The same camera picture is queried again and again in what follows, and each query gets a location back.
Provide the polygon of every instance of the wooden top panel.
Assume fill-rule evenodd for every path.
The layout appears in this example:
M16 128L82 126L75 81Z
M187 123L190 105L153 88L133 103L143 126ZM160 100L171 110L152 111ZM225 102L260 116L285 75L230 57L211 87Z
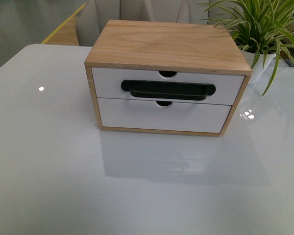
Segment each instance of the wooden top panel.
M114 21L107 23L86 66L251 75L225 29L212 25Z

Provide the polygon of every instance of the wooden box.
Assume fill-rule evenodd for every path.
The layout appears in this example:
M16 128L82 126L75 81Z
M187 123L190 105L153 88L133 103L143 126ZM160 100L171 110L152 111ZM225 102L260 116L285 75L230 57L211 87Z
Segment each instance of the wooden box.
M252 70L225 29L109 21L85 61L102 130L222 136Z

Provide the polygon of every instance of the black handle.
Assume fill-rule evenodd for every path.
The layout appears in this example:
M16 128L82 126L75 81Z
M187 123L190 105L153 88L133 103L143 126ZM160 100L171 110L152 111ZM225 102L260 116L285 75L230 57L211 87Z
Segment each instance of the black handle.
M216 91L212 84L137 80L124 80L121 88L134 97L182 100L205 100Z

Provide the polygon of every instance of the wooden frame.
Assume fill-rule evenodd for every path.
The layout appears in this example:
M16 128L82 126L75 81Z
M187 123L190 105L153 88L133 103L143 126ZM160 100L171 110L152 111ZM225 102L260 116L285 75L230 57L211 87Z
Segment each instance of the wooden frame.
M224 135L252 73L225 29L134 21L109 21L86 58L85 68L99 129L203 136ZM245 78L220 133L138 129L102 125L92 68L243 75Z

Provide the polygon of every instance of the yellow stripe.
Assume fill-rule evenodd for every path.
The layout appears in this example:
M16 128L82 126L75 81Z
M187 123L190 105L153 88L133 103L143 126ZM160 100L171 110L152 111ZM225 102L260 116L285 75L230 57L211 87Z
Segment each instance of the yellow stripe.
M58 28L56 28L46 39L44 39L41 43L46 44L50 38L52 38L70 19L72 19L78 12L80 12L81 9L84 8L86 3L81 5L70 17L68 17Z

